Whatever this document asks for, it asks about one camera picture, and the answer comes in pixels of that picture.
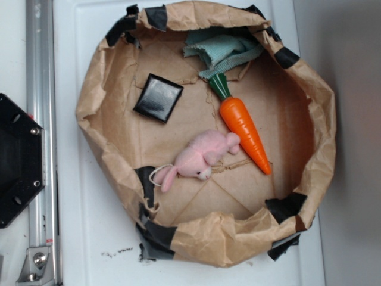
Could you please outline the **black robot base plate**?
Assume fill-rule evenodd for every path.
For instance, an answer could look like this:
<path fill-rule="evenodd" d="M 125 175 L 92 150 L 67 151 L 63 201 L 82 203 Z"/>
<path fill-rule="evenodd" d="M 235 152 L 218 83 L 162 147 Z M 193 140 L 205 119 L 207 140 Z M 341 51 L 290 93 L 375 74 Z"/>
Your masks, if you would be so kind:
<path fill-rule="evenodd" d="M 43 128 L 1 94 L 1 228 L 7 228 L 44 187 Z"/>

